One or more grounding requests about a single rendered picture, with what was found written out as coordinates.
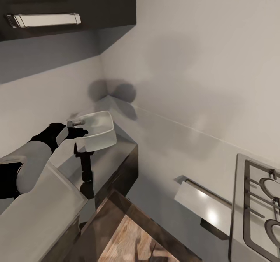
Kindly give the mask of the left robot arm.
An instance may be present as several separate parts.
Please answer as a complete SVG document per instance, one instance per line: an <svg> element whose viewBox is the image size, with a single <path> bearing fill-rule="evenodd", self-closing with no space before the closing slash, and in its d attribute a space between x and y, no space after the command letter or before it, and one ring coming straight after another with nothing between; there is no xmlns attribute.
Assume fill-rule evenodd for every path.
<svg viewBox="0 0 280 262"><path fill-rule="evenodd" d="M0 215L21 194L30 192L37 183L46 163L55 149L65 139L83 137L88 131L75 128L84 125L85 120L77 119L62 123L52 123L40 134L0 158Z"/></svg>

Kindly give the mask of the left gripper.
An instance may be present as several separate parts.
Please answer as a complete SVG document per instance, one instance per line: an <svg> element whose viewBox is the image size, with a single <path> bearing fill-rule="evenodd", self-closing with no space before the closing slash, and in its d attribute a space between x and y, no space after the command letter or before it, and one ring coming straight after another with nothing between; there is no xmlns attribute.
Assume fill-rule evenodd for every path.
<svg viewBox="0 0 280 262"><path fill-rule="evenodd" d="M70 129L72 129L72 136L69 139L83 137L84 135L88 134L88 131L83 128L70 128Z"/></svg>

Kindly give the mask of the bowl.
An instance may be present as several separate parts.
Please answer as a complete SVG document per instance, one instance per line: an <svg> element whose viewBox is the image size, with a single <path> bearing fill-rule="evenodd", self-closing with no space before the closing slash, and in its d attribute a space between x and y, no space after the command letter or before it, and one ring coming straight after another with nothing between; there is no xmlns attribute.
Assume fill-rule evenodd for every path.
<svg viewBox="0 0 280 262"><path fill-rule="evenodd" d="M90 139L105 135L114 129L114 123L109 111L100 111L80 116L79 119L85 120L84 125L77 125L77 128L83 128L88 134L80 137L81 139Z"/></svg>

